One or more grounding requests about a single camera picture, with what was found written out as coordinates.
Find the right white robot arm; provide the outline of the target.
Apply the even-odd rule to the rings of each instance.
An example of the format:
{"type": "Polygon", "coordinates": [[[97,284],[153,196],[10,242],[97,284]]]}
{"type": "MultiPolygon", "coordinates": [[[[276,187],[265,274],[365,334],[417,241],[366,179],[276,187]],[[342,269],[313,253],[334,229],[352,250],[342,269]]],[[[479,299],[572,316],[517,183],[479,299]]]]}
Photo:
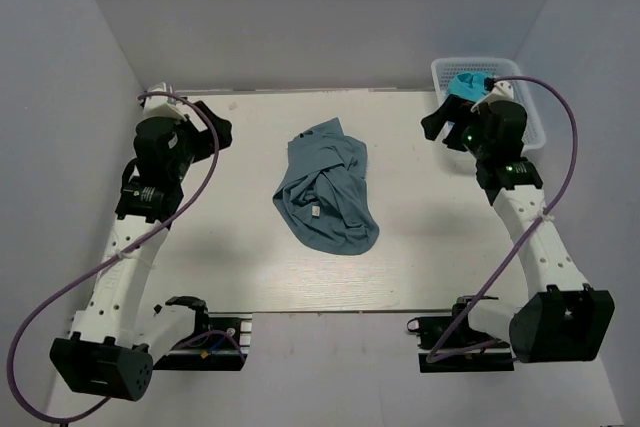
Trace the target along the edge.
{"type": "Polygon", "coordinates": [[[589,362],[596,358],[615,305],[606,290],[594,289],[580,272],[551,218],[542,179],[523,154],[527,123],[524,107],[506,97],[488,95],[479,103],[448,96],[421,125],[428,140],[451,127],[444,144],[469,152],[476,179],[506,227],[513,247],[479,292],[467,300],[450,326],[430,348],[434,364],[468,353],[443,349],[451,335],[461,344],[509,344],[522,363],[589,362]],[[512,306],[487,292],[513,259],[523,269],[528,300],[512,306]]]}

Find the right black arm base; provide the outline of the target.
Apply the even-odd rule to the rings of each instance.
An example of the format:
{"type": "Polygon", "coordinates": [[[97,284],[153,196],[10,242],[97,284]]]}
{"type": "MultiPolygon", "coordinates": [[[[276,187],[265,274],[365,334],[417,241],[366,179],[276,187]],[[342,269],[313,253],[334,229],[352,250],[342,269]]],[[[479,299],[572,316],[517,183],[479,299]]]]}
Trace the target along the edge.
{"type": "Polygon", "coordinates": [[[497,342],[486,333],[472,330],[467,320],[456,328],[437,354],[456,349],[467,349],[467,352],[436,363],[427,361],[436,342],[470,300],[470,296],[459,297],[449,312],[414,317],[407,322],[407,333],[418,339],[419,370],[422,374],[514,371],[515,361],[509,344],[497,342]]]}

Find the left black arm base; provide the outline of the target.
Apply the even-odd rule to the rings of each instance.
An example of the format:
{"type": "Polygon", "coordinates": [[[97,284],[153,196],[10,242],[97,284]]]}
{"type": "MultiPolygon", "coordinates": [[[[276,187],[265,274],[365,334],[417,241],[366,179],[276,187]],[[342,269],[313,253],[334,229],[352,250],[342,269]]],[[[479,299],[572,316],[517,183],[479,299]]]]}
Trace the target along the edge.
{"type": "Polygon", "coordinates": [[[253,318],[211,312],[204,300],[174,296],[154,307],[140,335],[156,371],[239,372],[249,354],[253,318]]]}

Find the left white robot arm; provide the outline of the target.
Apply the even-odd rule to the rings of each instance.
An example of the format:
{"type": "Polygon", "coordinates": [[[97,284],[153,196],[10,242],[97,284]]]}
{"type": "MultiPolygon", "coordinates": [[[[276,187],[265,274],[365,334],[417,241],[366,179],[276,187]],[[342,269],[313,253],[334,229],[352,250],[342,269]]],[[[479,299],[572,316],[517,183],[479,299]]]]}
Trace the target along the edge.
{"type": "Polygon", "coordinates": [[[149,387],[155,364],[174,346],[205,343],[211,321],[204,300],[173,296],[154,308],[152,319],[136,330],[142,294],[172,217],[183,203],[182,182],[192,164],[230,146],[230,121],[202,101],[198,110],[210,121],[199,130],[171,100],[147,101],[137,124],[134,158],[127,164],[105,259],[113,263],[96,277],[87,307],[71,331],[54,340],[50,359],[76,393],[139,400],[149,387]]]}

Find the grey-blue t shirt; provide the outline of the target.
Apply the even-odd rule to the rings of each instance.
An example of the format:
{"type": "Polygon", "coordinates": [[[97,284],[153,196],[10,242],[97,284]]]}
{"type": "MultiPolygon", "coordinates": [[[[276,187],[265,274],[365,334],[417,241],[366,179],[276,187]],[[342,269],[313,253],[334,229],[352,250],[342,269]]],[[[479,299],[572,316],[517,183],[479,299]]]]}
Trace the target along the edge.
{"type": "Polygon", "coordinates": [[[272,201],[297,240],[332,255],[368,252],[380,229],[368,206],[366,144],[333,118],[289,141],[287,158],[272,201]]]}

